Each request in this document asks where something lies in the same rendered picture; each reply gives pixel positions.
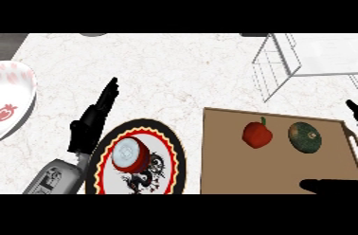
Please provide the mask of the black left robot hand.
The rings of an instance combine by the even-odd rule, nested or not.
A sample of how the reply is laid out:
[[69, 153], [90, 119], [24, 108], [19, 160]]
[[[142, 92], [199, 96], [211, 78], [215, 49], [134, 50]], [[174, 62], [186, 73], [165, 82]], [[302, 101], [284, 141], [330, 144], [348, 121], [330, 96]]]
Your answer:
[[69, 125], [71, 138], [68, 151], [71, 153], [93, 153], [102, 135], [108, 114], [118, 95], [118, 79], [112, 78], [102, 90], [96, 104], [89, 106], [81, 118]]

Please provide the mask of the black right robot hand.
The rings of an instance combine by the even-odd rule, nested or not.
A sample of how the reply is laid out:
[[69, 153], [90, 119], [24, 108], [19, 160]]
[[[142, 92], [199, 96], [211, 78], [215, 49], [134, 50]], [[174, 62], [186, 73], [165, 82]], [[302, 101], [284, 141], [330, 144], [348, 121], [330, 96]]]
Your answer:
[[[345, 101], [358, 121], [358, 104], [348, 99]], [[299, 187], [318, 195], [358, 195], [358, 180], [342, 179], [304, 179]]]

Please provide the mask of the brown tray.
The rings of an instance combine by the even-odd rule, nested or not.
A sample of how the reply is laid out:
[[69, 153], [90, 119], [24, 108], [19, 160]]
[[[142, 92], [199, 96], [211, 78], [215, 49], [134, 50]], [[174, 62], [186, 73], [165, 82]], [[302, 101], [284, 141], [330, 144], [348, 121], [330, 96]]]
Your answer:
[[[273, 140], [255, 149], [242, 134], [258, 121], [265, 122]], [[321, 146], [312, 154], [290, 145], [289, 127], [296, 122], [318, 130]], [[206, 108], [201, 193], [302, 193], [304, 179], [358, 180], [354, 137], [340, 120]]]

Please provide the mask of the red bell pepper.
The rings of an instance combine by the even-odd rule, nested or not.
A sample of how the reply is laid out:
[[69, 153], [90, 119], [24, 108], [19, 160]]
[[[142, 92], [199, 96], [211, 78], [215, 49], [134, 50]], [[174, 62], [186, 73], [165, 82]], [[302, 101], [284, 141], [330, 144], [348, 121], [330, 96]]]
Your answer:
[[261, 121], [251, 122], [243, 129], [242, 140], [254, 148], [264, 147], [273, 140], [273, 133], [265, 127], [265, 118]]

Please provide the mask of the red can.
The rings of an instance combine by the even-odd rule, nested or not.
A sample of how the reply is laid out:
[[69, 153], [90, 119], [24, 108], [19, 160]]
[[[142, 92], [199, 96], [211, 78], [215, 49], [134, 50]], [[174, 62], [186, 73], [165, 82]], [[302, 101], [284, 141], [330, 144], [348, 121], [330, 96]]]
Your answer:
[[142, 140], [125, 137], [115, 145], [112, 152], [112, 164], [119, 172], [139, 173], [150, 164], [150, 150]]

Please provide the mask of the dark green squash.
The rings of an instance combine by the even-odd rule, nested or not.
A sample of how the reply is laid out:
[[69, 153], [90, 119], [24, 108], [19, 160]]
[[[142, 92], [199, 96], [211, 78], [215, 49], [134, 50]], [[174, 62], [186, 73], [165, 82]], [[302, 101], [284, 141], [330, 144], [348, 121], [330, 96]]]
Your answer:
[[289, 142], [301, 153], [314, 154], [321, 146], [317, 128], [307, 122], [295, 122], [289, 127]]

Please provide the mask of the white bowl with red print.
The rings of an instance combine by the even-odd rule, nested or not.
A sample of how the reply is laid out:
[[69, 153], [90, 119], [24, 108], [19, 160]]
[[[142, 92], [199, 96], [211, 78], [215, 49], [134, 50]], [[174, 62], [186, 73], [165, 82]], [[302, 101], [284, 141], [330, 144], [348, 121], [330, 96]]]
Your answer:
[[0, 61], [0, 140], [27, 116], [36, 94], [37, 77], [31, 67], [16, 61]]

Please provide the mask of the black-rimmed dragon plate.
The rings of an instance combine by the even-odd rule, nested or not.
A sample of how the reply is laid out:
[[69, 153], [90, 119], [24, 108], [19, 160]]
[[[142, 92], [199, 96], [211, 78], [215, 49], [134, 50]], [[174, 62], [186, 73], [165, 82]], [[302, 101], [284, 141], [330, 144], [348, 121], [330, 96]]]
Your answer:
[[[119, 171], [112, 163], [115, 147], [136, 137], [149, 149], [150, 164], [137, 173]], [[178, 137], [158, 120], [134, 119], [121, 124], [96, 147], [86, 179], [87, 194], [181, 194], [186, 156]]]

